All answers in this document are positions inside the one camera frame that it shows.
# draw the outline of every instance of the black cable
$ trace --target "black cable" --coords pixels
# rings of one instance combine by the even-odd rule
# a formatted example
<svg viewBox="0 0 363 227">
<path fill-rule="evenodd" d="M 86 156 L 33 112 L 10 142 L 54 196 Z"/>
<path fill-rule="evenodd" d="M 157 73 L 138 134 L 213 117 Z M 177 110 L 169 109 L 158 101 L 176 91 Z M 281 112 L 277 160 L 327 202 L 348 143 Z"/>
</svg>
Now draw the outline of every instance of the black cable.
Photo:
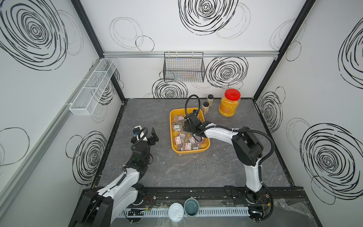
<svg viewBox="0 0 363 227">
<path fill-rule="evenodd" d="M 150 154 L 150 157 L 152 157 L 152 161 L 151 161 L 151 163 L 148 163 L 149 165 L 151 165 L 152 162 L 154 161 L 154 157 L 152 156 L 152 154 Z"/>
<path fill-rule="evenodd" d="M 270 197 L 270 204 L 271 204 L 270 212 L 268 213 L 268 215 L 267 215 L 266 217 L 259 218 L 259 219 L 254 219 L 254 218 L 252 218 L 251 216 L 249 216 L 249 218 L 250 218 L 250 219 L 252 219 L 252 220 L 264 221 L 264 220 L 268 219 L 268 218 L 271 216 L 272 211 L 273 211 L 273 198 L 272 198 L 272 196 L 271 196 L 271 192 L 270 192 L 269 188 L 268 188 L 268 187 L 267 187 L 264 183 L 262 183 L 262 185 L 266 188 L 267 193 L 268 193 L 268 195 L 269 195 L 269 197 Z"/>
<path fill-rule="evenodd" d="M 189 123 L 190 130 L 193 131 L 192 133 L 194 134 L 195 131 L 194 131 L 193 127 L 192 127 L 192 122 L 190 122 L 190 119 L 188 118 L 188 112 L 187 112 L 188 102 L 189 102 L 190 98 L 193 97 L 193 96 L 195 96 L 198 99 L 198 112 L 197 112 L 197 117 L 198 117 L 199 111 L 200 111 L 200 99 L 196 94 L 192 94 L 191 96 L 189 96 L 187 98 L 187 101 L 185 102 L 185 108 L 184 109 L 185 109 L 185 117 L 187 117 L 187 121 Z"/>
<path fill-rule="evenodd" d="M 222 129 L 226 129 L 226 130 L 232 131 L 232 132 L 243 132 L 243 133 L 251 132 L 251 133 L 257 133 L 257 134 L 263 135 L 264 137 L 266 137 L 270 141 L 270 144 L 271 144 L 271 150 L 270 150 L 270 152 L 267 155 L 265 155 L 263 158 L 261 158 L 261 160 L 258 162 L 258 175 L 259 175 L 259 180 L 262 183 L 261 164 L 262 164 L 262 162 L 264 160 L 268 159 L 273 154 L 273 152 L 275 150 L 275 143 L 274 143 L 273 139 L 271 137 L 269 137 L 266 133 L 263 133 L 261 131 L 252 130 L 252 129 L 231 129 L 231 128 L 228 128 L 228 127 L 225 127 L 225 126 L 220 126 L 220 125 L 213 125 L 213 126 L 206 127 L 203 130 L 201 130 L 199 133 L 197 133 L 197 136 L 201 136 L 201 134 L 204 131 L 206 131 L 208 129 L 212 129 L 212 128 L 222 128 Z"/>
<path fill-rule="evenodd" d="M 134 147 L 136 146 L 136 144 L 138 144 L 141 140 L 143 140 L 145 137 L 146 137 L 146 134 L 147 134 L 147 132 L 148 132 L 148 130 L 147 130 L 147 128 L 142 128 L 141 129 L 141 131 L 140 131 L 140 134 L 139 135 L 141 135 L 141 133 L 143 132 L 145 130 L 145 132 L 144 132 L 144 135 L 136 142 L 136 143 L 134 143 L 132 146 L 131 146 L 131 148 L 130 148 L 130 150 L 131 151 L 133 151 L 134 150 Z"/>
<path fill-rule="evenodd" d="M 193 137 L 194 137 L 194 139 L 196 140 L 196 141 L 198 141 L 198 142 L 201 142 L 202 140 L 203 140 L 203 138 L 202 137 L 200 137 L 200 140 L 197 140 L 197 138 L 195 138 L 195 136 L 194 136 L 195 134 L 193 133 Z"/>
</svg>

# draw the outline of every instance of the black frame edge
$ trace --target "black frame edge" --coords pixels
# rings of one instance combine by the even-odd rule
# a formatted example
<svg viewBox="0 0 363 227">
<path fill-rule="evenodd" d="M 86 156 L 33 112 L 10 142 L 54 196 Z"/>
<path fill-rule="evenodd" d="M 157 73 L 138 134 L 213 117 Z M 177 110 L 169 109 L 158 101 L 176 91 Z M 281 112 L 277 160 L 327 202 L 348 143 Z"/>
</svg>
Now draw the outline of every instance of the black frame edge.
<svg viewBox="0 0 363 227">
<path fill-rule="evenodd" d="M 70 0 L 70 1 L 72 2 L 73 7 L 74 7 L 75 11 L 77 12 L 77 15 L 78 15 L 79 19 L 81 20 L 83 27 L 85 28 L 85 30 L 88 34 L 88 37 L 90 38 L 92 45 L 97 52 L 98 57 L 104 58 L 105 56 L 103 55 L 102 46 L 101 46 L 100 42 L 98 41 L 96 33 L 94 32 L 94 30 L 92 28 L 91 22 L 89 21 L 86 11 L 83 8 L 80 0 Z M 118 96 L 120 97 L 121 101 L 125 102 L 125 100 L 126 100 L 125 96 L 123 95 L 120 85 L 117 82 L 114 75 L 112 75 L 112 77 L 111 77 L 111 82 L 112 82 L 114 88 L 116 89 L 116 92 L 117 92 Z"/>
<path fill-rule="evenodd" d="M 304 22 L 306 16 L 310 12 L 310 9 L 313 7 L 316 0 L 306 0 L 304 6 L 301 8 L 299 15 L 297 16 L 293 26 L 291 27 L 289 33 L 287 34 L 284 42 L 281 45 L 281 48 L 279 50 L 279 54 L 276 60 L 272 62 L 270 65 L 270 68 L 267 70 L 265 77 L 263 78 L 260 86 L 258 87 L 256 93 L 254 94 L 253 98 L 256 100 L 261 95 L 263 89 L 265 88 L 266 84 L 270 80 L 271 76 L 275 72 L 275 69 L 279 65 L 280 61 L 285 55 L 285 52 L 287 51 L 290 43 L 294 39 L 296 33 L 299 31 L 301 24 Z"/>
<path fill-rule="evenodd" d="M 94 177 L 93 182 L 91 184 L 92 189 L 97 187 L 97 184 L 98 184 L 98 182 L 99 182 L 99 180 L 101 178 L 102 171 L 103 171 L 103 169 L 105 167 L 107 158 L 108 158 L 109 153 L 111 151 L 111 147 L 112 147 L 112 144 L 113 144 L 113 142 L 115 140 L 115 136 L 116 136 L 118 127 L 120 126 L 120 122 L 121 122 L 121 119 L 122 119 L 122 116 L 123 116 L 126 105 L 127 105 L 127 100 L 125 100 L 124 104 L 121 106 L 121 108 L 120 108 L 120 110 L 119 110 L 119 112 L 117 114 L 115 124 L 114 124 L 114 126 L 113 126 L 113 128 L 111 130 L 111 134 L 110 134 L 109 139 L 107 141 L 105 151 L 104 151 L 104 153 L 102 155 L 102 158 L 101 158 L 101 162 L 98 165 L 95 177 Z"/>
<path fill-rule="evenodd" d="M 267 124 L 266 124 L 266 122 L 265 122 L 265 119 L 263 118 L 263 116 L 262 116 L 262 114 L 261 114 L 261 111 L 260 111 L 260 109 L 258 108 L 257 103 L 255 102 L 255 100 L 253 100 L 253 103 L 254 103 L 254 106 L 256 107 L 256 110 L 257 110 L 257 112 L 258 112 L 258 115 L 260 116 L 260 119 L 261 119 L 261 121 L 262 121 L 262 124 L 263 124 L 263 125 L 264 125 L 264 127 L 265 127 L 265 130 L 266 130 L 266 132 L 267 132 L 268 136 L 269 136 L 269 137 L 271 137 L 271 138 L 273 139 L 273 136 L 272 136 L 272 134 L 271 134 L 271 132 L 270 132 L 269 128 L 267 127 Z M 290 175 L 290 172 L 289 172 L 289 170 L 288 170 L 288 168 L 287 168 L 287 166 L 286 166 L 286 164 L 285 164 L 284 159 L 283 159 L 283 158 L 282 158 L 282 156 L 281 156 L 281 153 L 280 153 L 280 151 L 279 151 L 279 149 L 278 149 L 278 147 L 277 147 L 276 142 L 275 142 L 275 153 L 276 153 L 276 155 L 277 155 L 278 160 L 280 161 L 280 164 L 281 164 L 281 166 L 282 166 L 282 170 L 283 170 L 283 171 L 284 171 L 284 173 L 285 173 L 285 176 L 286 176 L 286 178 L 287 178 L 287 181 L 289 182 L 289 184 L 290 184 L 290 186 L 291 186 L 291 187 L 294 187 L 294 186 L 295 186 L 294 180 L 293 180 L 292 176 Z"/>
</svg>

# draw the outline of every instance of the plastic jar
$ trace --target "plastic jar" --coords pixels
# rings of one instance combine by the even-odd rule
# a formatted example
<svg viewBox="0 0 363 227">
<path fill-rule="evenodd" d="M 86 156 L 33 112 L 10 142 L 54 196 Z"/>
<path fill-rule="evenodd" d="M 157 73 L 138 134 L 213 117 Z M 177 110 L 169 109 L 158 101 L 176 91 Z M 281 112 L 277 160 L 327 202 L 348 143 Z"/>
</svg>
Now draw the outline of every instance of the plastic jar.
<svg viewBox="0 0 363 227">
<path fill-rule="evenodd" d="M 225 117 L 233 116 L 236 113 L 240 99 L 241 93 L 236 89 L 226 90 L 218 108 L 219 113 Z"/>
</svg>

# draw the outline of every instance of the yellow tray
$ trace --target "yellow tray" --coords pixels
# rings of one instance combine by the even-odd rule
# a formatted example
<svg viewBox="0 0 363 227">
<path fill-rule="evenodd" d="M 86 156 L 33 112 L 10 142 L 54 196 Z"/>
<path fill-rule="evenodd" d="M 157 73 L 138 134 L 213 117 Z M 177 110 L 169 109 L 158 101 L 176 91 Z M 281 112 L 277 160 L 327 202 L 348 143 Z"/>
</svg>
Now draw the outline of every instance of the yellow tray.
<svg viewBox="0 0 363 227">
<path fill-rule="evenodd" d="M 189 114 L 193 110 L 197 110 L 197 109 L 198 108 L 187 108 L 187 112 Z M 170 120 L 170 140 L 171 140 L 171 147 L 173 148 L 173 150 L 177 154 L 193 154 L 193 153 L 199 153 L 199 152 L 203 152 L 203 151 L 207 150 L 209 148 L 209 146 L 211 145 L 211 141 L 210 141 L 209 138 L 205 138 L 205 143 L 200 145 L 200 148 L 201 149 L 199 149 L 199 150 L 179 151 L 178 150 L 178 146 L 177 145 L 174 145 L 173 138 L 178 135 L 178 132 L 175 132 L 175 131 L 172 130 L 172 123 L 173 123 L 172 118 L 173 118 L 174 115 L 181 115 L 181 114 L 185 117 L 185 109 L 184 108 L 172 110 L 170 112 L 170 116 L 169 116 L 169 120 Z M 202 122 L 204 122 L 204 116 L 203 116 L 202 111 L 199 111 L 198 118 Z"/>
</svg>

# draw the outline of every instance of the aluminum rail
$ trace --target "aluminum rail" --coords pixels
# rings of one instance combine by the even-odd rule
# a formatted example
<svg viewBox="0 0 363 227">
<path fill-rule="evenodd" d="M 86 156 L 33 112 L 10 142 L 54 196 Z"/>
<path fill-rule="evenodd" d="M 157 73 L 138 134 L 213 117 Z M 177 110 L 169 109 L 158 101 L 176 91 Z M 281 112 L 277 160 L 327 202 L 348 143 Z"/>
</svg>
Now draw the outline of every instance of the aluminum rail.
<svg viewBox="0 0 363 227">
<path fill-rule="evenodd" d="M 175 54 L 178 57 L 192 57 L 192 53 L 203 52 L 204 57 L 278 57 L 279 52 L 267 51 L 112 51 L 104 52 L 105 58 L 132 58 L 132 57 L 162 57 L 164 53 Z"/>
</svg>

